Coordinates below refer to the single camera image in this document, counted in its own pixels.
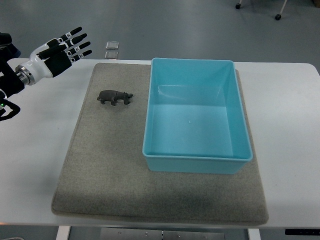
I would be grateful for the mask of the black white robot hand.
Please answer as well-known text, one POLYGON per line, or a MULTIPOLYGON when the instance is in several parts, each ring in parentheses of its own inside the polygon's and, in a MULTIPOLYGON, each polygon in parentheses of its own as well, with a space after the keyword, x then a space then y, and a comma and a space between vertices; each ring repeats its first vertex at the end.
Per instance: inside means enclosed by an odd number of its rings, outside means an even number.
POLYGON ((53 38, 36 48, 28 61, 15 68, 16 75, 24 85, 34 85, 44 78, 54 78, 72 64, 90 55, 89 41, 83 42, 86 33, 80 34, 82 27, 77 27, 60 37, 53 38))

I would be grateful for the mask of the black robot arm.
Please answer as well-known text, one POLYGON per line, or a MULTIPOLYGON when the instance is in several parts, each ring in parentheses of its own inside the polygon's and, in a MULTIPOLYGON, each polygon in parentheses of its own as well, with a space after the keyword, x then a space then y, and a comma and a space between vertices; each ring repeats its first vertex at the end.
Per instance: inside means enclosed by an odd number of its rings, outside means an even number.
POLYGON ((21 52, 13 45, 8 33, 0 33, 0 121, 16 116, 21 108, 8 100, 21 92, 25 85, 17 73, 9 66, 8 61, 20 57, 21 52))

